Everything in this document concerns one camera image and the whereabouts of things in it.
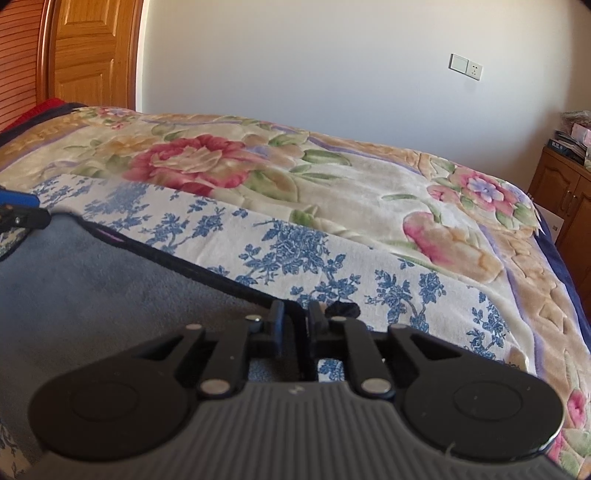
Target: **red cloth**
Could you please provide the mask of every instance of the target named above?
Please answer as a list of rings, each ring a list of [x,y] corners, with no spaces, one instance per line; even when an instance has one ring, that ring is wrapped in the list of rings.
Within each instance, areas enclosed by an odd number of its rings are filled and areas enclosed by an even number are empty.
[[[13,127],[17,127],[18,125],[23,124],[27,120],[30,120],[34,116],[39,115],[40,113],[43,113],[46,110],[49,110],[50,108],[54,108],[56,106],[63,105],[64,103],[65,102],[63,100],[60,100],[59,98],[47,99],[47,100],[45,100],[45,102],[40,103],[39,105],[31,108],[29,111],[26,111],[25,113],[23,113],[14,122],[12,122],[10,125],[8,125],[4,130],[2,130],[2,132],[5,132],[6,130],[10,130]]]

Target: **wall switch plate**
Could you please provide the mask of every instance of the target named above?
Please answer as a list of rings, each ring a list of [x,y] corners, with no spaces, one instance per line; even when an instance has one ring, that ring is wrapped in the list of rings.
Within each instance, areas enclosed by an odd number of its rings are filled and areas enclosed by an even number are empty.
[[[482,76],[482,65],[476,63],[475,61],[468,61],[468,68],[466,69],[466,75],[472,77],[473,79],[480,80]]]
[[[452,54],[452,59],[449,62],[449,67],[452,70],[460,73],[466,73],[468,69],[468,63],[470,60],[460,57],[459,55]]]

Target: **ribbed gray casing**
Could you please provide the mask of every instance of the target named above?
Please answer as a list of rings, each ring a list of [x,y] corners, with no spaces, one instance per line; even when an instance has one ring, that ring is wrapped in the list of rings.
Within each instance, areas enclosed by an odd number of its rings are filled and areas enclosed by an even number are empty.
[[[254,383],[202,403],[187,427],[128,460],[85,463],[48,453],[26,480],[568,480],[544,456],[481,465],[415,437],[394,407],[346,383]]]

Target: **white wall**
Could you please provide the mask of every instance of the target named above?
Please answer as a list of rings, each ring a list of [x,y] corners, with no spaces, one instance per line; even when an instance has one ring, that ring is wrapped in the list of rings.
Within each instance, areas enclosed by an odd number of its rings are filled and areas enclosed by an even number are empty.
[[[591,109],[578,0],[150,0],[143,54],[144,112],[415,148],[524,188],[558,113]]]

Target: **blue and white floral fabric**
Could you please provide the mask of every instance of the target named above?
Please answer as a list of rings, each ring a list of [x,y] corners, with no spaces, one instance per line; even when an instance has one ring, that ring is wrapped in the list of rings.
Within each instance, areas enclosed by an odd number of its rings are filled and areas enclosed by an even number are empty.
[[[525,358],[483,292],[385,251],[150,184],[61,175],[35,192],[47,208],[75,212],[304,307],[310,300],[354,301],[371,329],[404,323],[490,359],[521,364]],[[0,236],[0,255],[23,234]],[[343,375],[340,363],[332,360],[320,364],[320,373],[324,380]],[[2,438],[0,433],[0,462],[11,455],[9,448],[16,449]]]

